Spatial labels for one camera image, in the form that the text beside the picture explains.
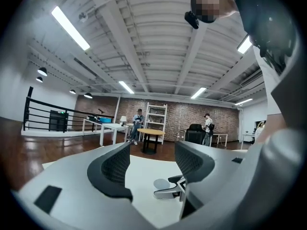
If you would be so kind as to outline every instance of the table leg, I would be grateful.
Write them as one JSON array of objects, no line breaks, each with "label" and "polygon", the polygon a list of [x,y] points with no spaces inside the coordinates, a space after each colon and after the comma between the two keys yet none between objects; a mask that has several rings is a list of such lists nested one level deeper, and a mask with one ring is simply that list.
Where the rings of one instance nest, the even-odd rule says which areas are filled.
[{"label": "table leg", "polygon": [[227,140],[228,140],[228,134],[226,135],[226,140],[225,140],[225,147],[227,149]]},{"label": "table leg", "polygon": [[113,145],[116,143],[117,129],[113,130]]},{"label": "table leg", "polygon": [[104,134],[105,134],[105,127],[101,125],[100,142],[99,142],[101,146],[103,146],[103,143],[104,143]]},{"label": "table leg", "polygon": [[83,119],[83,124],[82,124],[82,133],[84,135],[84,127],[85,127],[85,119]]},{"label": "table leg", "polygon": [[125,129],[125,139],[124,139],[124,142],[126,142],[126,140],[127,140],[127,134],[128,134],[128,127]]},{"label": "table leg", "polygon": [[243,147],[243,142],[244,142],[244,136],[242,136],[242,139],[241,139],[241,150],[242,150],[242,147]]},{"label": "table leg", "polygon": [[146,150],[148,150],[148,147],[149,147],[149,139],[150,139],[150,135],[149,135],[149,134],[147,134],[147,137],[148,137],[148,139],[147,139],[147,144],[146,144]]},{"label": "table leg", "polygon": [[155,136],[155,144],[154,144],[154,152],[157,152],[157,145],[158,145],[158,137],[159,136]]},{"label": "table leg", "polygon": [[147,134],[144,134],[144,141],[143,141],[143,151],[145,153],[146,151],[146,138],[147,138]]}]

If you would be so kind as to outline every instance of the railing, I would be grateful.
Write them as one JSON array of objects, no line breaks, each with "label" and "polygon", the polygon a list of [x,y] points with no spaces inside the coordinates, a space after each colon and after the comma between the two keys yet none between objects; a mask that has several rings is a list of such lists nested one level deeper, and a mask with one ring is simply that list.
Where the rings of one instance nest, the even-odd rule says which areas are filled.
[{"label": "railing", "polygon": [[[48,106],[51,108],[55,108],[55,109],[59,109],[62,110],[61,113],[59,112],[52,112],[52,110],[47,111],[47,110],[43,110],[37,107],[33,107],[30,106],[31,103],[35,103],[38,105],[42,105],[42,106]],[[40,114],[40,112],[42,113],[54,113],[54,114],[59,114],[62,115],[63,117],[52,117],[52,116],[44,116],[43,114]],[[34,99],[31,99],[30,97],[26,98],[25,101],[25,105],[24,105],[24,125],[23,125],[23,129],[25,131],[26,128],[28,129],[41,129],[41,130],[48,130],[48,131],[59,131],[59,132],[69,132],[69,131],[82,131],[82,126],[83,126],[83,119],[86,118],[86,115],[91,115],[94,117],[108,117],[111,118],[111,122],[113,122],[113,118],[114,116],[108,116],[108,115],[100,115],[100,114],[93,114],[93,113],[87,113],[87,112],[82,112],[82,111],[77,111],[77,110],[73,110],[73,109],[69,109],[69,108],[65,108],[65,107],[61,107],[61,106],[56,106],[56,105],[52,105],[52,104],[48,104],[45,102],[41,102],[41,101],[37,101]],[[57,120],[56,124],[53,124],[50,122],[50,120]],[[46,127],[32,127],[30,126],[30,123],[34,123],[34,124],[44,124],[44,125],[49,125],[48,128]],[[50,129],[50,125],[57,125],[59,128],[52,128]],[[87,125],[85,124],[84,127],[85,131],[91,130],[94,131],[94,123],[91,125]]]}]

